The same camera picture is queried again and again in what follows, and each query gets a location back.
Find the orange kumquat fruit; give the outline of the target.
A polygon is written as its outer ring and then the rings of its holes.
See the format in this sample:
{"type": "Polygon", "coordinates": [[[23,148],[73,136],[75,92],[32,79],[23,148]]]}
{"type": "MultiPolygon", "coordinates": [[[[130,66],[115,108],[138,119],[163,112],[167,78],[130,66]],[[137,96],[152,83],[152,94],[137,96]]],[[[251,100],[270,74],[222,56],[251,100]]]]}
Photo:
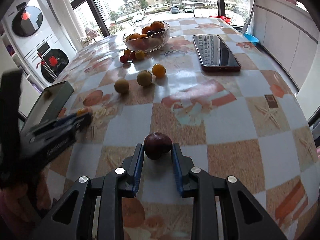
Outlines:
{"type": "Polygon", "coordinates": [[[81,108],[79,109],[76,114],[77,115],[82,115],[82,114],[85,114],[85,113],[92,113],[92,108],[91,107],[84,107],[84,108],[81,108]]]}

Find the dark red plum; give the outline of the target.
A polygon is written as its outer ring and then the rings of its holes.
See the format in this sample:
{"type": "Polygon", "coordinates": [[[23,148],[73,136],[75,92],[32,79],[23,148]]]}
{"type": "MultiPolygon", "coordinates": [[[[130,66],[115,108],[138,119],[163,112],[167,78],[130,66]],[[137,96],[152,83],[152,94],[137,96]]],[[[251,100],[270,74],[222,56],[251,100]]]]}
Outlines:
{"type": "Polygon", "coordinates": [[[144,139],[143,150],[151,160],[162,159],[172,149],[172,140],[166,134],[153,132],[144,139]]]}

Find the tan round fruit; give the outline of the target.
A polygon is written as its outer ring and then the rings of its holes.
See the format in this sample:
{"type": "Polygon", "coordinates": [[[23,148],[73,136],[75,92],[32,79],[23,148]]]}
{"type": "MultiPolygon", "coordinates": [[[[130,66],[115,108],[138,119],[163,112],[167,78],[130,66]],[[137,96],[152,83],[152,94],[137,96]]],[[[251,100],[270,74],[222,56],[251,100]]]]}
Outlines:
{"type": "Polygon", "coordinates": [[[126,94],[129,91],[130,84],[125,79],[119,79],[114,83],[114,89],[119,94],[126,94]]]}

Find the brown round fruit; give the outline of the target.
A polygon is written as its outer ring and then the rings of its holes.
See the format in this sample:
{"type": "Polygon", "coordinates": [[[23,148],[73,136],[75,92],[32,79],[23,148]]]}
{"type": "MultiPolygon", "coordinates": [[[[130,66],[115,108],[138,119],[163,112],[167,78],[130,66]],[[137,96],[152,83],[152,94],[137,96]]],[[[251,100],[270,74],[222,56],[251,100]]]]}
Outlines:
{"type": "Polygon", "coordinates": [[[152,83],[152,74],[148,70],[140,71],[137,75],[137,82],[142,87],[147,87],[152,83]]]}

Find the small orange tangerine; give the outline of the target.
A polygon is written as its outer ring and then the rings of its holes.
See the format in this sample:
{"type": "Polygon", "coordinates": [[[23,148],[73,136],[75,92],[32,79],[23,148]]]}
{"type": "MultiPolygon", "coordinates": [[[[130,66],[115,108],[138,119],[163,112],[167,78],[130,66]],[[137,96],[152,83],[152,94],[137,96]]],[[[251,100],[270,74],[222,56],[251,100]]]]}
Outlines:
{"type": "Polygon", "coordinates": [[[166,68],[157,63],[152,67],[152,74],[158,79],[163,78],[166,74],[166,68]]]}

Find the olive round fruit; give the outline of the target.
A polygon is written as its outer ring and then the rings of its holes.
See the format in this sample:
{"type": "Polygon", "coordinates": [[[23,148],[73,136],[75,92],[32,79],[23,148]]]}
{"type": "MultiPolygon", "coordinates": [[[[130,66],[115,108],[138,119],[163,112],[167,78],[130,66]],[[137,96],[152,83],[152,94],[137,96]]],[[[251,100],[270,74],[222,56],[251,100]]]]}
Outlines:
{"type": "Polygon", "coordinates": [[[45,100],[48,100],[52,96],[52,92],[50,90],[44,90],[42,94],[45,100]]]}

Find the green open storage box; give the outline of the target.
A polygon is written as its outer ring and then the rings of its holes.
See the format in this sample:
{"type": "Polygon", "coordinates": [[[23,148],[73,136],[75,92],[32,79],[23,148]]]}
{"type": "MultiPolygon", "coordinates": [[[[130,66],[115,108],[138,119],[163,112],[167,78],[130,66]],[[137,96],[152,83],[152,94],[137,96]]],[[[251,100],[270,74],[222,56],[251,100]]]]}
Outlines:
{"type": "Polygon", "coordinates": [[[41,93],[27,116],[20,133],[26,132],[32,127],[43,122],[56,119],[65,103],[74,92],[74,88],[68,81],[54,84],[46,87],[44,90],[50,90],[52,92],[52,96],[48,100],[45,100],[41,93]]]}

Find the white washing machine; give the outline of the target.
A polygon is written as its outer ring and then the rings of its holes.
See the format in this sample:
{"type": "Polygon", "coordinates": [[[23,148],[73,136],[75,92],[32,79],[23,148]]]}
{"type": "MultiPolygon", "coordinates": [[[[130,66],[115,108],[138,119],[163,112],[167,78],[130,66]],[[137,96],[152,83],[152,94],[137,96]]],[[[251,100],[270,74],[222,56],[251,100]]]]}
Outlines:
{"type": "Polygon", "coordinates": [[[14,0],[2,25],[14,63],[39,90],[51,86],[76,55],[47,0],[14,0]]]}

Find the red cherry tomato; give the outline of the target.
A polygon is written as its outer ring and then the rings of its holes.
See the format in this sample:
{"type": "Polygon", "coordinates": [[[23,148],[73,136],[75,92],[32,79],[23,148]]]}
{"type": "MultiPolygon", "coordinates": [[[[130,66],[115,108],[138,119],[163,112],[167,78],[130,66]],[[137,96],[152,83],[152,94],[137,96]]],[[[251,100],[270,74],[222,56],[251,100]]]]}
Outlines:
{"type": "Polygon", "coordinates": [[[126,56],[126,55],[122,55],[120,58],[119,58],[119,61],[121,63],[127,63],[127,61],[129,60],[129,58],[126,56]]]}
{"type": "Polygon", "coordinates": [[[131,60],[135,60],[135,59],[136,59],[136,52],[135,52],[135,51],[132,51],[132,52],[130,53],[130,59],[131,59],[131,60]]]}

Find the orange small fruit by bowl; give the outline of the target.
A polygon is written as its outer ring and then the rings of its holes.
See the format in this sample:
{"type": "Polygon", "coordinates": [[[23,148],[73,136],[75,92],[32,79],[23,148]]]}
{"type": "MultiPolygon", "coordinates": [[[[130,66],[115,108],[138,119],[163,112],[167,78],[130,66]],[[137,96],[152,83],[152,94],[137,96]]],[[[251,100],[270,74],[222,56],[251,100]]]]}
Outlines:
{"type": "Polygon", "coordinates": [[[126,55],[127,57],[129,57],[130,54],[131,54],[131,50],[129,50],[129,49],[124,50],[124,55],[126,55]]]}

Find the yellow small fruit by bowl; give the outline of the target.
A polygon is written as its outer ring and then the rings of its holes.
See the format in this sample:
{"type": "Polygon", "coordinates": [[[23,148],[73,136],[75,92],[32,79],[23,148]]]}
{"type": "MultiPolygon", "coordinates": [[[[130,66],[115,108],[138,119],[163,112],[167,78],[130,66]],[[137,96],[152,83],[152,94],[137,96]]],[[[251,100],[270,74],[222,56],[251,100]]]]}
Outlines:
{"type": "Polygon", "coordinates": [[[142,50],[139,50],[135,52],[135,58],[136,60],[144,60],[145,59],[145,53],[142,50]]]}

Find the glass fruit bowl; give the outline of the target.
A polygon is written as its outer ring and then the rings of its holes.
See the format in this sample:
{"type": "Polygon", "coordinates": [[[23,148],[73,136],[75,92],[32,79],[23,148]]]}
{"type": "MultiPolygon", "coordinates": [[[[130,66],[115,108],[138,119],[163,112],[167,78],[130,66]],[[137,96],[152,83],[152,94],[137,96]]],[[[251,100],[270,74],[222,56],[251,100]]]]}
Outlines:
{"type": "Polygon", "coordinates": [[[131,51],[153,52],[163,48],[170,38],[170,25],[163,22],[164,29],[157,31],[150,36],[129,39],[130,34],[124,34],[123,42],[131,51]]]}

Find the smartphone in red case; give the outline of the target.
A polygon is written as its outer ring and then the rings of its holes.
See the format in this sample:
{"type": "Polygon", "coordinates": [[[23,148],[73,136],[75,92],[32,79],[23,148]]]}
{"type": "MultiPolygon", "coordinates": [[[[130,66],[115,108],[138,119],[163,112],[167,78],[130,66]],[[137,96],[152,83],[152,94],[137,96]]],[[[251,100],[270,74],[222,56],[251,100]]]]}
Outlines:
{"type": "Polygon", "coordinates": [[[193,35],[193,43],[205,72],[239,72],[241,64],[219,35],[193,35]]]}

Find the blue plastic basin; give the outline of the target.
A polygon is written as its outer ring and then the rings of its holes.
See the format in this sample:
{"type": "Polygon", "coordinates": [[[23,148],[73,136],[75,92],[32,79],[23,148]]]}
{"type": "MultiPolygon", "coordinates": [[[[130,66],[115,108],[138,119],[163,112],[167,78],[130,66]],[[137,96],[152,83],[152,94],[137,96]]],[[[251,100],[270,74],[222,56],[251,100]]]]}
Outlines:
{"type": "Polygon", "coordinates": [[[259,40],[253,35],[244,33],[244,37],[247,38],[249,42],[253,43],[255,46],[259,43],[259,40]]]}

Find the white cabinet counter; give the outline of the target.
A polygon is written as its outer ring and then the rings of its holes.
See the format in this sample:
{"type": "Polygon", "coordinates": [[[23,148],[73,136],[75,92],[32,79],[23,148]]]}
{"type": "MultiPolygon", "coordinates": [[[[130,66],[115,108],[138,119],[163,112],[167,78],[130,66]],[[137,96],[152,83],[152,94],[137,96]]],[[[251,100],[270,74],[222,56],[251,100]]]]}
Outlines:
{"type": "Polygon", "coordinates": [[[309,13],[286,0],[256,0],[253,35],[301,88],[319,40],[309,13]]]}

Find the red plastic bucket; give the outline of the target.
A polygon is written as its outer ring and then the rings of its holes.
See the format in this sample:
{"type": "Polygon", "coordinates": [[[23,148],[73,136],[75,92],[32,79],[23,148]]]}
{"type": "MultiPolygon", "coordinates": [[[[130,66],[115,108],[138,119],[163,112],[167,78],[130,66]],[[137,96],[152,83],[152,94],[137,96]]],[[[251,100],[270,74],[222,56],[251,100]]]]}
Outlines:
{"type": "Polygon", "coordinates": [[[214,16],[214,15],[210,15],[211,18],[219,18],[221,20],[223,20],[224,22],[231,24],[232,23],[232,19],[230,17],[226,17],[226,16],[214,16]]]}

